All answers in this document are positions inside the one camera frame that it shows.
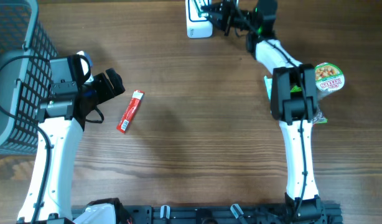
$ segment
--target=cable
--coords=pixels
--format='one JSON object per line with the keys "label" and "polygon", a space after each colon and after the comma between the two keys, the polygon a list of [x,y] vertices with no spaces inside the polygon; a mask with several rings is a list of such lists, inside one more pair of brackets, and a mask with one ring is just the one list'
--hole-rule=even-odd
{"label": "cable", "polygon": [[[38,60],[43,60],[47,63],[50,62],[49,59],[46,59],[46,58],[43,58],[43,57],[38,57],[38,56],[31,56],[31,55],[22,55],[22,56],[18,56],[18,57],[14,57],[10,60],[8,60],[6,63],[4,63],[1,67],[0,67],[0,72],[1,70],[8,64],[10,64],[11,62],[15,61],[15,60],[19,60],[19,59],[24,59],[24,58],[32,58],[32,59],[38,59]],[[2,112],[3,114],[7,115],[8,117],[10,118],[13,118],[14,119],[14,122],[16,123],[16,121],[18,120],[18,114],[16,112],[16,114],[11,114],[10,112],[6,111],[1,105],[0,105],[0,112]],[[44,141],[45,141],[45,144],[46,144],[46,162],[45,162],[45,166],[44,166],[44,171],[43,171],[43,177],[42,177],[42,183],[40,184],[40,189],[39,189],[39,193],[38,193],[38,196],[37,196],[37,201],[36,201],[36,205],[35,205],[35,212],[32,216],[32,221],[31,223],[35,223],[36,221],[36,218],[39,214],[39,211],[40,211],[40,205],[42,203],[42,197],[43,197],[43,193],[44,193],[44,190],[45,190],[45,187],[46,187],[46,182],[47,182],[47,174],[49,172],[49,169],[50,169],[50,160],[51,160],[51,143],[50,143],[50,139],[49,137],[47,136],[46,132],[43,131],[43,129],[41,129],[40,127],[38,127],[38,125],[34,124],[33,122],[31,121],[28,121],[24,118],[21,118],[20,119],[21,122],[24,122],[25,124],[28,124],[32,127],[34,127],[43,137]]]}
{"label": "cable", "polygon": [[97,108],[97,106],[96,106],[96,108],[95,108],[94,110],[98,113],[98,115],[100,116],[101,120],[89,120],[89,119],[86,119],[86,121],[89,122],[89,123],[101,124],[101,123],[104,121],[104,115],[103,115],[103,113]]}
{"label": "cable", "polygon": [[241,38],[241,37],[244,37],[244,36],[245,36],[245,34],[241,34],[241,35],[239,35],[239,33],[238,33],[238,31],[236,30],[236,28],[234,28],[234,32],[235,32],[235,35],[236,35],[237,38]]}
{"label": "cable", "polygon": [[[259,35],[259,32],[258,32],[258,29],[253,27],[251,25],[251,23],[249,22],[249,20],[247,20],[245,18],[245,16],[242,15],[242,12],[241,10],[238,8],[238,1],[235,3],[235,9],[237,10],[238,12],[238,15],[242,18],[242,20],[244,21],[244,23],[249,27],[249,29],[252,31],[252,32],[255,32],[258,36]],[[267,44],[269,44],[271,47],[273,47],[274,49],[276,49],[279,53],[281,53],[284,58],[287,60],[287,62],[289,64],[291,64],[296,72],[297,72],[297,79],[298,79],[298,82],[300,83],[300,88],[302,90],[302,97],[303,97],[303,102],[304,102],[304,114],[303,114],[303,117],[300,121],[300,141],[301,141],[301,144],[302,144],[302,155],[303,155],[303,175],[304,175],[304,180],[303,180],[303,187],[302,187],[302,193],[300,195],[300,200],[299,200],[299,203],[297,204],[296,206],[296,209],[295,209],[295,214],[294,214],[294,217],[293,217],[293,220],[295,219],[296,215],[299,213],[299,209],[300,207],[302,206],[302,201],[303,201],[303,197],[304,197],[304,192],[305,192],[305,186],[307,185],[307,161],[306,161],[306,158],[305,158],[305,147],[304,147],[304,137],[303,137],[303,120],[305,119],[305,115],[307,114],[307,98],[305,96],[305,89],[304,89],[304,85],[303,83],[301,82],[302,80],[302,74],[300,73],[300,70],[299,70],[299,67],[297,67],[291,60],[290,58],[280,49],[278,48],[277,46],[275,46],[275,44],[272,44],[270,43],[268,40],[266,39],[263,39],[263,41],[265,41]]]}

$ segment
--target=wire mesh basket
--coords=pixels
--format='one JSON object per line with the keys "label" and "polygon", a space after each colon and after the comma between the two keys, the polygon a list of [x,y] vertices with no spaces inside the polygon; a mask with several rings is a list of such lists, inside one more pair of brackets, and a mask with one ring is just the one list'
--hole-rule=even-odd
{"label": "wire mesh basket", "polygon": [[[38,12],[36,0],[0,0],[0,66],[18,55],[57,56]],[[21,119],[37,124],[36,108],[48,94],[51,76],[49,64],[33,58],[16,60],[1,71],[0,104],[19,119],[0,112],[0,154],[36,152],[37,131]]]}

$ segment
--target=food container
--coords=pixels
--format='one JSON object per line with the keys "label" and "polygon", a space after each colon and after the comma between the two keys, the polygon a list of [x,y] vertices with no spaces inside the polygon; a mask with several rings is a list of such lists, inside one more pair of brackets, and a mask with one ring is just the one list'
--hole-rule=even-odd
{"label": "food container", "polygon": [[318,88],[318,99],[340,90],[345,85],[343,72],[331,63],[321,63],[315,67],[315,85]]}

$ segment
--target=green object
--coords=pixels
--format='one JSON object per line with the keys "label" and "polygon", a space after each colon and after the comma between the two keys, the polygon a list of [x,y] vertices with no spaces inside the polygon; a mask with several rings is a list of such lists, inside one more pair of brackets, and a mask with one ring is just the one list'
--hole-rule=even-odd
{"label": "green object", "polygon": [[291,93],[295,93],[295,92],[298,92],[298,91],[302,91],[302,88],[298,87],[297,85],[294,86],[294,87],[291,89]]}
{"label": "green object", "polygon": [[322,121],[318,121],[318,122],[316,122],[314,124],[326,124],[326,123],[328,123],[328,119],[327,118],[323,118]]}
{"label": "green object", "polygon": [[264,77],[264,84],[266,85],[268,100],[271,101],[271,88],[273,86],[273,79],[265,76]]}

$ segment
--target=white plastic casing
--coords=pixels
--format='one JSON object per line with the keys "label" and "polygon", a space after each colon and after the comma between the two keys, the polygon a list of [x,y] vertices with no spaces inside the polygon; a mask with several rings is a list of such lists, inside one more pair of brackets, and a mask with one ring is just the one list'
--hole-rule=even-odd
{"label": "white plastic casing", "polygon": [[[286,193],[291,199],[300,197],[304,182],[304,164],[302,154],[302,141],[300,138],[300,121],[293,121],[292,125],[288,125],[284,121],[279,122],[282,135],[285,141],[286,162],[288,169],[288,183],[286,186]],[[307,166],[307,181],[303,200],[314,198],[318,195],[318,189],[314,180],[313,160],[311,154],[311,130],[312,123],[303,120],[303,140],[304,151]]]}
{"label": "white plastic casing", "polygon": [[[83,55],[83,56],[85,56],[85,57],[88,59],[90,65],[91,65],[91,67],[92,67],[93,62],[91,61],[89,55],[88,55],[86,52],[84,52],[84,51],[81,50],[81,51],[79,51],[77,54],[78,54],[78,55]],[[89,71],[89,68],[88,68],[88,66],[87,66],[87,63],[86,63],[83,59],[80,59],[80,63],[82,64],[83,73],[86,75],[86,73]],[[86,82],[92,82],[92,81],[94,81],[94,78],[93,78],[93,75],[90,74],[90,78],[89,78]]]}
{"label": "white plastic casing", "polygon": [[198,11],[192,0],[185,0],[185,17],[187,20],[187,35],[190,38],[210,37],[213,34],[213,25],[206,18],[198,17]]}
{"label": "white plastic casing", "polygon": [[[77,120],[65,120],[64,117],[46,119],[45,122],[39,124],[39,127],[46,132],[51,145],[54,146],[51,151],[50,169],[42,200],[44,205],[40,208],[37,220],[47,220],[51,213],[57,213],[60,218],[66,217],[72,220],[73,165],[83,129]],[[25,222],[30,222],[34,214],[34,204],[37,201],[45,167],[45,141],[40,133],[38,138],[32,180],[24,205],[18,214],[18,218],[24,217]]]}
{"label": "white plastic casing", "polygon": [[114,205],[109,203],[92,205],[86,208],[85,212],[73,222],[75,224],[115,224],[116,215]]}
{"label": "white plastic casing", "polygon": [[[302,64],[301,62],[295,60],[283,49],[279,40],[267,40],[267,41],[270,44],[275,45],[282,52],[284,52],[286,57],[289,58],[289,60],[296,66],[299,66]],[[281,54],[280,51],[275,49],[270,44],[268,44],[266,41],[262,41],[256,45],[256,60],[262,63],[267,68],[267,70],[269,70],[271,74],[273,74],[273,70],[275,68],[293,67],[293,65],[289,63],[287,59],[283,56],[283,54]]]}

